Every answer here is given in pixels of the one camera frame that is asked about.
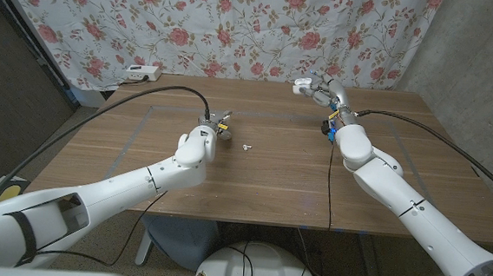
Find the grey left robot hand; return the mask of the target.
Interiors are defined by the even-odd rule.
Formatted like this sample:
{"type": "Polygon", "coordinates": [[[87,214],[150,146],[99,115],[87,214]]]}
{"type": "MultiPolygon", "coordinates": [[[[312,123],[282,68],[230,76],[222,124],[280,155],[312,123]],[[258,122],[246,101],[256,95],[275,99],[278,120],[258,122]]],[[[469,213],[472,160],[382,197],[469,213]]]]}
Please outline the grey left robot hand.
{"type": "Polygon", "coordinates": [[[229,119],[232,115],[233,112],[229,110],[222,113],[211,112],[209,117],[202,114],[198,118],[198,123],[212,128],[220,139],[230,141],[232,139],[232,132],[229,128],[229,119]]]}

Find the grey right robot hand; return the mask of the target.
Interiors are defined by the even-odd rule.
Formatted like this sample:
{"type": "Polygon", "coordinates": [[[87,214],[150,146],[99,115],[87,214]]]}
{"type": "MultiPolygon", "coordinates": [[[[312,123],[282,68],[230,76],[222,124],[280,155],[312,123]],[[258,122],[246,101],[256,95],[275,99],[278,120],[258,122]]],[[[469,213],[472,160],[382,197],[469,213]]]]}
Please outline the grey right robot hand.
{"type": "Polygon", "coordinates": [[[333,105],[335,110],[339,112],[340,119],[344,125],[355,125],[357,119],[352,112],[352,107],[343,85],[326,72],[322,74],[315,72],[314,75],[319,77],[321,82],[306,86],[301,90],[302,94],[311,97],[321,107],[333,105]]]}

